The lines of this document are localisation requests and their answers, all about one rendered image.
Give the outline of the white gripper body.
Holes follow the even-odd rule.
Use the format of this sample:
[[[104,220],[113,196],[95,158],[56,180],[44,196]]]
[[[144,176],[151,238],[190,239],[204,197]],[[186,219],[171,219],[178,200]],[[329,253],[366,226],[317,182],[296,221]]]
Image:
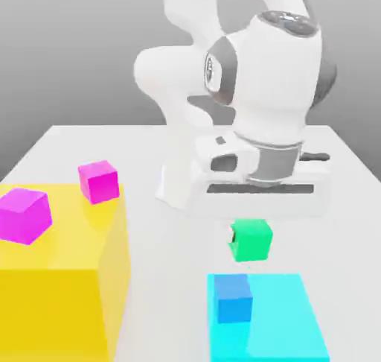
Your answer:
[[[312,218],[330,205],[330,163],[299,161],[294,174],[264,188],[207,182],[192,193],[187,213],[209,218]]]

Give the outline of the small blue cube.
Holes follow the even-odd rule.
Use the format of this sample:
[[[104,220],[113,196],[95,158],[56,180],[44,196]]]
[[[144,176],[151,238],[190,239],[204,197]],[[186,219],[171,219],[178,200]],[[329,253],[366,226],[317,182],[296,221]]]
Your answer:
[[[218,323],[251,321],[253,295],[246,274],[215,275],[214,300]]]

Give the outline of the small magenta cube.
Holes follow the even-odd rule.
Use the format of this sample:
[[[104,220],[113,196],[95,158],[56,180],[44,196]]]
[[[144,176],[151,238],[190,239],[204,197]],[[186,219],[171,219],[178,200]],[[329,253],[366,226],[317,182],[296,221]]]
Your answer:
[[[120,196],[118,172],[106,160],[78,167],[80,189],[92,204],[103,203]]]

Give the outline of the small violet cube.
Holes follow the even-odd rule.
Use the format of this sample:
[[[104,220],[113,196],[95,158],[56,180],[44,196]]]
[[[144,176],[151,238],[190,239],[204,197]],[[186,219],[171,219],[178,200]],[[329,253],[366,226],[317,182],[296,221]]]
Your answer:
[[[30,245],[53,223],[48,195],[12,188],[0,197],[0,239]]]

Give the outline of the small green cube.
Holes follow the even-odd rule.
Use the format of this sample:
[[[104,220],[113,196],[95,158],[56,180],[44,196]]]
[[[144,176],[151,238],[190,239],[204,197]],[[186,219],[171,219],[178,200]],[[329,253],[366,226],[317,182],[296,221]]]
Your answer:
[[[229,243],[236,262],[263,261],[268,258],[273,232],[264,219],[237,219],[231,225]]]

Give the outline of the large yellow box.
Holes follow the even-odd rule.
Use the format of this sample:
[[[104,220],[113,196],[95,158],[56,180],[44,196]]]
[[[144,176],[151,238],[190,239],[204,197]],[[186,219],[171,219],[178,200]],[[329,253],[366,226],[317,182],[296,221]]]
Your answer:
[[[131,276],[125,198],[37,189],[52,226],[29,246],[0,241],[0,362],[113,362]]]

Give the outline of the large cyan box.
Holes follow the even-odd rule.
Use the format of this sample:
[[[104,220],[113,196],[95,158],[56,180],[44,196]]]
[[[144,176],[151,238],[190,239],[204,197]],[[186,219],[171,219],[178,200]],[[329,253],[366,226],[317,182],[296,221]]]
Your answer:
[[[253,295],[248,323],[218,323],[214,276],[207,277],[210,362],[330,362],[301,276],[246,274]]]

